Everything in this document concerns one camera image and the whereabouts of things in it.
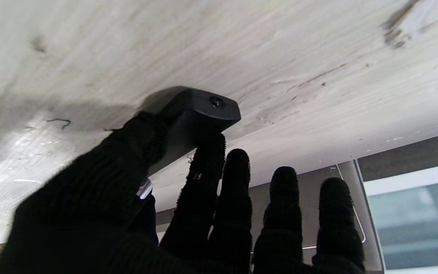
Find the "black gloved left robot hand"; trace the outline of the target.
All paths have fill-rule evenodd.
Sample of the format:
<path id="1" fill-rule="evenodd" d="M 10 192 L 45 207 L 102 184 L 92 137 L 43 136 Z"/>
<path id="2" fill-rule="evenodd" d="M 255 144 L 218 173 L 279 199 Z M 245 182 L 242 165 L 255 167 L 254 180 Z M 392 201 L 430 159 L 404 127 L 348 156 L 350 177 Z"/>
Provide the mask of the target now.
<path id="1" fill-rule="evenodd" d="M 137 196 L 165 154 L 167 129 L 140 112 L 76 158 L 16 208 L 0 274 L 364 274 L 348 185 L 326 179 L 317 252 L 303 261 L 296 171 L 270 182 L 263 228 L 252 242 L 250 160 L 225 154 L 222 134 L 200 144 L 161 241 L 155 199 Z"/>

